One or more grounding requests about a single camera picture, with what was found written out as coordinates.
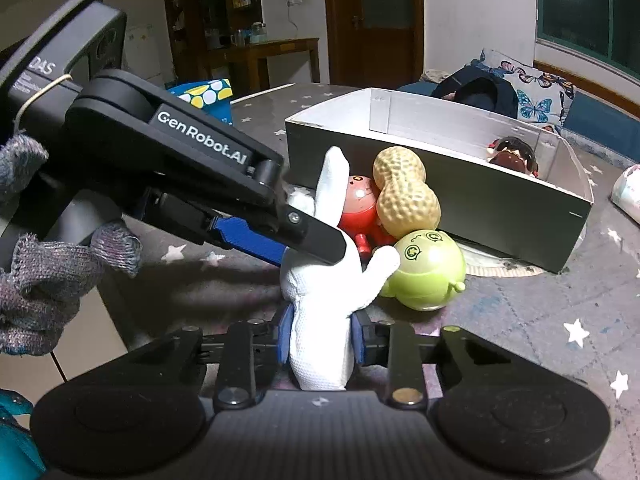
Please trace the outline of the grey knit gloved hand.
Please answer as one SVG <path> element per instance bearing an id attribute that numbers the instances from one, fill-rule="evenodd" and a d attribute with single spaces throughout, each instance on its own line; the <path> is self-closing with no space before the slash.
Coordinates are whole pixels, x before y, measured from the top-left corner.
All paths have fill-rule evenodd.
<path id="1" fill-rule="evenodd" d="M 122 216 L 77 242 L 46 240 L 75 193 L 40 174 L 47 150 L 21 130 L 1 147 L 1 351 L 43 356 L 107 269 L 133 278 L 142 245 Z"/>

